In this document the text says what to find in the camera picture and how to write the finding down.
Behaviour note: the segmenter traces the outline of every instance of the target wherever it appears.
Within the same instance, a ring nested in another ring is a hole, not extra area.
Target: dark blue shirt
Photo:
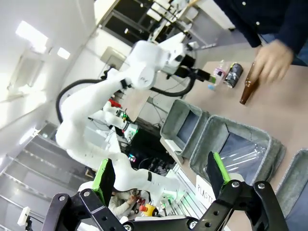
[[[295,54],[308,39],[308,0],[214,0],[252,47],[275,34]]]

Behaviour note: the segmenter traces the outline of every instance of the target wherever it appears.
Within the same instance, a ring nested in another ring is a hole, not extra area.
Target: brown glass bottle
[[[251,73],[254,69],[254,65],[255,63],[253,63],[251,65],[251,68],[249,70],[249,73],[247,75],[247,78],[245,80],[245,88],[244,88],[244,91],[243,91],[243,94],[242,94],[242,97],[241,97],[241,100],[240,100],[240,103],[241,104],[246,104],[248,98],[250,97],[250,95],[255,91],[257,90],[257,88],[259,87],[259,79],[257,79],[255,82],[251,82]]]

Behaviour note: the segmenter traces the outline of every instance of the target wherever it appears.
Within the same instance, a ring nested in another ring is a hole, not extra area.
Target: jeans
[[[267,43],[270,43],[275,40],[274,34],[266,34],[260,36]],[[300,50],[299,54],[294,57],[292,65],[308,66],[308,40],[303,46],[303,48]]]

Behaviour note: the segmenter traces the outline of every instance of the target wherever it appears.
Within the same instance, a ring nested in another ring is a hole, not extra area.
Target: workbench
[[[301,148],[308,147],[308,67],[291,66],[281,82],[259,87],[247,104],[242,105],[239,101],[251,63],[240,64],[244,72],[235,88],[230,89],[220,84],[212,91],[207,88],[208,82],[197,81],[186,95],[185,101],[212,115],[224,116],[266,130],[280,140],[287,150],[283,162],[270,182],[276,190],[292,157]],[[217,66],[219,62],[208,62],[203,70],[212,73]],[[184,159],[181,163],[163,138],[161,143],[195,185],[196,174],[190,170],[189,160]],[[228,227],[232,231],[251,230],[248,218],[240,211],[234,212]]]

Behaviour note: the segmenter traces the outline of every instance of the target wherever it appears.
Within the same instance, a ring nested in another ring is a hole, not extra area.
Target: white sign
[[[197,175],[196,179],[196,191],[197,199],[205,206],[206,209],[215,201],[215,195],[213,189],[209,183],[207,183],[202,177]],[[225,226],[224,231],[231,231]]]

